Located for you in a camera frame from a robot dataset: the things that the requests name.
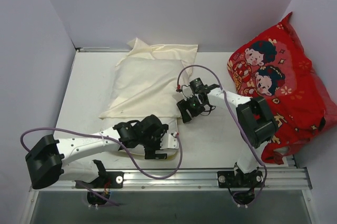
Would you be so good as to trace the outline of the white pillow yellow edge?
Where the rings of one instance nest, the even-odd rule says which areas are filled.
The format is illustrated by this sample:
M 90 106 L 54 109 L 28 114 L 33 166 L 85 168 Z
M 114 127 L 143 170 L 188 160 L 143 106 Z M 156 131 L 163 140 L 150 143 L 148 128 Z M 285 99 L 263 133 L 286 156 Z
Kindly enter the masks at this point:
M 142 121 L 143 118 L 105 118 L 101 123 L 101 130 L 112 128 L 120 122 L 128 122 L 133 120 Z M 170 117 L 159 117 L 159 120 L 162 124 L 168 125 L 168 131 L 161 139 L 163 146 L 160 150 L 156 150 L 156 154 L 165 153 L 167 154 L 166 159 L 168 160 L 177 153 L 179 148 L 176 138 L 172 137 L 172 134 L 176 135 L 178 132 L 177 119 Z

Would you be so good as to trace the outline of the cream pillowcase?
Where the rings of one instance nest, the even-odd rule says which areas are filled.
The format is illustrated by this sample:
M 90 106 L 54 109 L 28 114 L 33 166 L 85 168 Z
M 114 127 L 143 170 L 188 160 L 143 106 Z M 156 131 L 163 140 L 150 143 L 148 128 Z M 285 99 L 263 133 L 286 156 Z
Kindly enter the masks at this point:
M 183 96 L 176 87 L 189 83 L 198 45 L 148 45 L 139 38 L 128 45 L 131 50 L 115 66 L 111 101 L 100 118 L 180 117 L 176 104 Z

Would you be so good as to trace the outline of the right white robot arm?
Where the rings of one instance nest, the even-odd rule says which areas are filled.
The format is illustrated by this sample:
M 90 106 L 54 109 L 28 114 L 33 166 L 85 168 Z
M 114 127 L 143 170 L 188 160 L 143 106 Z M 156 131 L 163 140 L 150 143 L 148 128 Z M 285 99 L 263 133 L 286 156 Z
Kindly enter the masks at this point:
M 206 112 L 206 106 L 228 109 L 246 143 L 234 168 L 234 182 L 245 187 L 252 181 L 252 172 L 262 166 L 263 148 L 278 130 L 276 120 L 265 98 L 251 98 L 226 91 L 217 84 L 210 86 L 193 83 L 192 94 L 177 102 L 183 123 Z

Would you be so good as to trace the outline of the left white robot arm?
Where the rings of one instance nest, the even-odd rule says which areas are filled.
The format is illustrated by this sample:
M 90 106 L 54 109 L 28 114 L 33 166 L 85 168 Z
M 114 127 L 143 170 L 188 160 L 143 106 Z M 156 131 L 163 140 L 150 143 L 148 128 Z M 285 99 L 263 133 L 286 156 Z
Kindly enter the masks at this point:
M 25 157 L 33 189 L 47 188 L 58 180 L 80 180 L 100 188 L 106 183 L 103 166 L 97 160 L 77 164 L 76 160 L 101 152 L 128 150 L 141 145 L 147 160 L 166 159 L 168 149 L 179 146 L 176 133 L 169 133 L 155 115 L 143 120 L 120 122 L 96 134 L 76 133 L 68 139 L 42 137 Z

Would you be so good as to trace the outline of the red cartoon print bag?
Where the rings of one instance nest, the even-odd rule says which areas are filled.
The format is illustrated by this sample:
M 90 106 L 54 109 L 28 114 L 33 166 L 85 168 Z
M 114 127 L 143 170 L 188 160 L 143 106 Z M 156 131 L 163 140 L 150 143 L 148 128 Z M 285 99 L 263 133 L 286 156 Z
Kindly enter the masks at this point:
M 235 51 L 227 62 L 237 94 L 266 99 L 279 127 L 262 152 L 283 164 L 322 132 L 336 126 L 336 104 L 305 55 L 292 13 Z

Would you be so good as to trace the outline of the aluminium mounting rail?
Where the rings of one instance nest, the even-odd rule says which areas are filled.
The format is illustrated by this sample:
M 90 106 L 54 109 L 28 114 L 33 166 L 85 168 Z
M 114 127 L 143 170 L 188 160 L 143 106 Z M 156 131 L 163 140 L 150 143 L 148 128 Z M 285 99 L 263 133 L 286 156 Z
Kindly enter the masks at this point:
M 268 168 L 258 170 L 263 173 L 263 182 L 260 188 L 264 190 L 307 190 L 311 189 L 311 181 L 306 169 L 296 167 Z M 123 187 L 124 191 L 217 191 L 229 188 L 219 188 L 217 182 L 218 171 L 234 171 L 234 169 L 180 169 L 172 176 L 169 176 L 168 169 L 148 170 L 149 176 L 142 174 L 136 169 L 108 169 L 106 171 L 121 171 L 124 173 Z M 68 189 L 86 189 L 76 188 L 75 180 L 79 177 L 62 177 L 57 182 L 45 187 L 45 190 L 68 190 Z M 245 191 L 247 188 L 230 189 L 232 191 Z

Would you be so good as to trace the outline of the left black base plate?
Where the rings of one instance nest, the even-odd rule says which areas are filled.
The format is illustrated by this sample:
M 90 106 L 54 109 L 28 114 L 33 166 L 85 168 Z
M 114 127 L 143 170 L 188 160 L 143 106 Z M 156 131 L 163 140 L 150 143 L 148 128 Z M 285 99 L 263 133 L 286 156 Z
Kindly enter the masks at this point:
M 76 188 L 120 189 L 123 187 L 124 173 L 121 171 L 93 172 L 75 180 Z

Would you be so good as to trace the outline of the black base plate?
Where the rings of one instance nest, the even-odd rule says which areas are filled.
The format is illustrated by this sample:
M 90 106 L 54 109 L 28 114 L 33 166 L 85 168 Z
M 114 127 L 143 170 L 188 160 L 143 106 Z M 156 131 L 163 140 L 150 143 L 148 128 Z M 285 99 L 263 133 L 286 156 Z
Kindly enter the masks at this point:
M 250 173 L 242 173 L 234 171 L 218 171 L 217 182 L 219 188 L 260 188 L 263 182 L 263 173 L 260 170 Z
M 75 180 L 76 188 L 120 189 L 123 187 L 124 173 L 121 171 L 93 172 Z

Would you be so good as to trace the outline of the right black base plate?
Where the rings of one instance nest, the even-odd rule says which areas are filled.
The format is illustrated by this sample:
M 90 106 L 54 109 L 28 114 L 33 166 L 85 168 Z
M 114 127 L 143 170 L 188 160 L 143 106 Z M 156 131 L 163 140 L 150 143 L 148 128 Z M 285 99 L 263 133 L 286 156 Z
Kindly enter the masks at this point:
M 217 182 L 219 188 L 260 188 L 263 182 L 263 173 L 260 170 L 250 173 L 242 173 L 234 171 L 218 171 Z

